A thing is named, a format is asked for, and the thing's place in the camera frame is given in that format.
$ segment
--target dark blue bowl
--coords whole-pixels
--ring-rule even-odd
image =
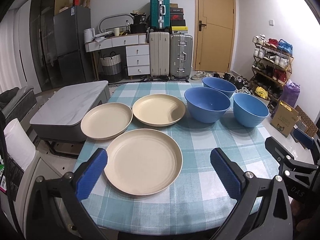
[[[202,79],[202,82],[204,87],[216,89],[224,93],[228,98],[231,98],[233,93],[236,91],[234,84],[222,78],[205,77]]]
[[[184,97],[191,116],[203,123],[216,122],[231,106],[225,94],[207,87],[189,88]]]
[[[243,126],[255,127],[269,115],[269,110],[258,98],[236,93],[233,96],[233,114]]]

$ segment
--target blue gripper pad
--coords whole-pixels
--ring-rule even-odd
[[[89,197],[94,185],[107,165],[108,155],[106,150],[98,148],[96,152],[98,152],[97,156],[76,182],[76,197],[79,201]]]
[[[305,134],[303,131],[301,131],[300,129],[295,129],[293,131],[293,136],[300,142],[302,142],[302,144],[307,147],[309,150],[313,149],[313,139],[308,136],[307,134]]]
[[[211,151],[210,162],[229,196],[239,201],[245,186],[241,168],[238,164],[231,162],[220,148]]]

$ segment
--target curtain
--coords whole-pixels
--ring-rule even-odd
[[[7,11],[0,22],[0,93],[14,87],[21,88],[14,58],[14,10]]]

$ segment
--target red shoe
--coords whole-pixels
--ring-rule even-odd
[[[278,80],[278,77],[279,77],[279,70],[278,70],[278,69],[275,69],[275,70],[273,71],[272,79],[273,79],[273,80]]]
[[[269,39],[269,41],[266,42],[266,45],[276,49],[279,45],[279,42],[276,39]]]
[[[285,74],[284,71],[281,71],[281,70],[278,70],[278,82],[281,84],[281,85],[284,85],[284,83],[286,83],[287,81],[287,75]]]

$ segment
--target white drawer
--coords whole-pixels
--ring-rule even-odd
[[[149,55],[149,45],[135,45],[125,47],[127,57],[137,55]]]
[[[120,36],[112,38],[112,47],[139,44],[139,35]]]
[[[146,43],[146,35],[139,35],[139,44]]]
[[[127,66],[150,65],[149,55],[127,57]]]
[[[94,51],[97,49],[106,49],[112,48],[112,41],[111,39],[106,39],[101,42],[90,42],[88,43],[89,51]]]
[[[129,76],[146,75],[146,74],[150,74],[150,65],[128,67]]]

